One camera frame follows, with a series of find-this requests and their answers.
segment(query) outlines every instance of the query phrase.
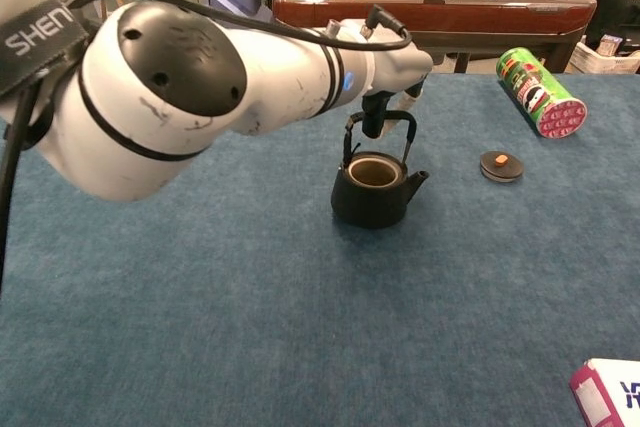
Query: green canister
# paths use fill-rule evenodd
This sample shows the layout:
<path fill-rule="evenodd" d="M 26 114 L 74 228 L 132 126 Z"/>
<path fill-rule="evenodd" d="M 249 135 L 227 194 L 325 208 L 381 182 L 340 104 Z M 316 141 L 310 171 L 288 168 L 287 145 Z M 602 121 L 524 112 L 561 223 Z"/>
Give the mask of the green canister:
<path fill-rule="evenodd" d="M 584 102 L 573 97 L 529 50 L 505 52 L 496 72 L 543 137 L 566 137 L 587 118 Z"/>

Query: pink box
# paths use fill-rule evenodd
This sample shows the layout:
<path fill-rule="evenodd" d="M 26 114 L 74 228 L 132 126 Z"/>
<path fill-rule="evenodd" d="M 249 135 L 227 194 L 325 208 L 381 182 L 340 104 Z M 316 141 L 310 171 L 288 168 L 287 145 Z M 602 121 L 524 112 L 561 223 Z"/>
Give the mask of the pink box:
<path fill-rule="evenodd" d="M 640 362 L 590 359 L 569 386 L 588 427 L 640 426 Z"/>

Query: teapot handle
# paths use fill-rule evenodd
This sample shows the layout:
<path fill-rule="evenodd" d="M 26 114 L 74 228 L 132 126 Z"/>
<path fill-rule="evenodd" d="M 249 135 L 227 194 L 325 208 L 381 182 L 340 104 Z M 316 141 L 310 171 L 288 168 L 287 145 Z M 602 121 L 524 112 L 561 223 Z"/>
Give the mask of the teapot handle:
<path fill-rule="evenodd" d="M 345 126 L 346 133 L 344 134 L 344 148 L 342 152 L 342 166 L 347 167 L 353 159 L 355 149 L 351 146 L 351 140 L 353 136 L 353 126 L 358 122 L 362 122 L 364 119 L 364 112 L 358 112 L 349 117 L 347 125 Z M 416 137 L 416 131 L 418 130 L 418 123 L 416 119 L 409 112 L 404 110 L 387 110 L 384 113 L 385 120 L 406 120 L 409 122 L 409 128 L 407 129 L 407 142 L 404 146 L 404 153 L 402 155 L 402 163 L 405 164 L 407 156 L 409 155 L 409 149 L 413 143 L 413 139 Z"/>

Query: black teapot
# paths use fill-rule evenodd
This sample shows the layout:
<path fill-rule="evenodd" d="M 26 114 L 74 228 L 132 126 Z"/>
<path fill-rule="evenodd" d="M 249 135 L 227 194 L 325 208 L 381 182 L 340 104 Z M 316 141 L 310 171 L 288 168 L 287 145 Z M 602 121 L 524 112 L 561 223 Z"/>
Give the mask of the black teapot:
<path fill-rule="evenodd" d="M 407 142 L 402 161 L 380 152 L 356 153 L 352 149 L 353 126 L 364 113 L 349 117 L 344 137 L 342 163 L 331 194 L 331 207 L 342 221 L 367 229 L 380 229 L 398 223 L 405 216 L 407 204 L 429 174 L 420 170 L 407 174 L 407 156 L 416 135 L 417 122 L 405 111 L 389 110 L 385 120 L 407 120 Z"/>

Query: blue table surface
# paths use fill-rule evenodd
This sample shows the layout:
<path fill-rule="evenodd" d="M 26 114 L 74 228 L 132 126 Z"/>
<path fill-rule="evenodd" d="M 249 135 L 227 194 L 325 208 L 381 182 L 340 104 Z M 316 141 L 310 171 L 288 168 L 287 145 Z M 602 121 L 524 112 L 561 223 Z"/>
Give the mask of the blue table surface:
<path fill-rule="evenodd" d="M 588 358 L 638 360 L 640 82 L 561 76 L 589 106 L 536 136 L 494 76 L 432 75 L 383 231 L 329 197 L 358 104 L 228 133 L 113 204 L 28 152 L 0 308 L 2 426 L 579 426 Z M 400 155 L 404 130 L 365 147 Z M 485 179 L 480 155 L 525 164 Z"/>

